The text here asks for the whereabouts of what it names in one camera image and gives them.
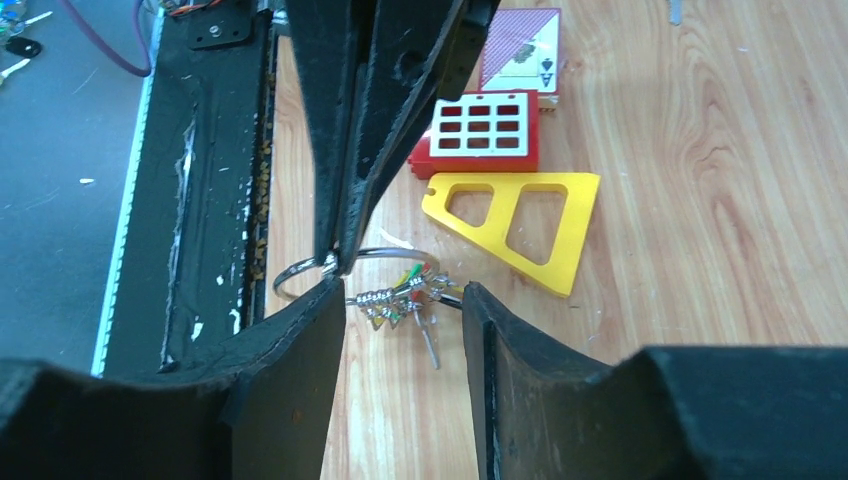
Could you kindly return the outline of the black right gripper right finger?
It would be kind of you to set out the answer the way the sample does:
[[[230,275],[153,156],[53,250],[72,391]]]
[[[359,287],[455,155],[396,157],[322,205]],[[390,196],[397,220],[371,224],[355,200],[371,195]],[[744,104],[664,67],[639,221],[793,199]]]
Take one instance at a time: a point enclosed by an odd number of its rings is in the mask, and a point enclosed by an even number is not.
[[[462,327],[483,479],[843,479],[847,352],[647,346],[607,365],[479,283]]]

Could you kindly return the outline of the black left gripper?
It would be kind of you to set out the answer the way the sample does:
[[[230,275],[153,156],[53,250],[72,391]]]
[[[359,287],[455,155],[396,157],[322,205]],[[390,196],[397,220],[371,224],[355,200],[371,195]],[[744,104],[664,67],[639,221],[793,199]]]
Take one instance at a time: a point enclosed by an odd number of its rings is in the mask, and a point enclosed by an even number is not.
[[[371,16],[369,1],[286,3],[313,155],[315,260],[338,241],[337,271],[350,272],[413,110],[461,96],[499,5],[378,1]]]

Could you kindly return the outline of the large metal keyring with tags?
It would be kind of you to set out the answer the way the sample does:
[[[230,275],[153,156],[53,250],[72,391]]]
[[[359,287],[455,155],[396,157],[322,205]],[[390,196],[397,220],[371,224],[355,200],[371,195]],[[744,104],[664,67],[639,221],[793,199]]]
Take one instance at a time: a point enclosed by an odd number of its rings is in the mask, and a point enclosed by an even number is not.
[[[375,247],[362,249],[356,258],[362,259],[407,259],[413,266],[400,276],[395,285],[358,293],[345,300],[345,304],[357,308],[375,331],[388,325],[396,328],[410,318],[424,339],[432,366],[438,370],[441,361],[436,342],[430,332],[435,317],[427,313],[433,304],[454,309],[462,308],[464,288],[441,269],[433,255],[416,249],[401,247]]]

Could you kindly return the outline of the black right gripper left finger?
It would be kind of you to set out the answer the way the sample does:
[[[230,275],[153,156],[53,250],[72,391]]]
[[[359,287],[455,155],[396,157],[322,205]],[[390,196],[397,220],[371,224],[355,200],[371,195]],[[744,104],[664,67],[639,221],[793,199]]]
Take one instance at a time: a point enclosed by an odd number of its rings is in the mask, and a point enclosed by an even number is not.
[[[166,373],[95,378],[1,364],[5,479],[317,479],[345,331],[344,284]]]

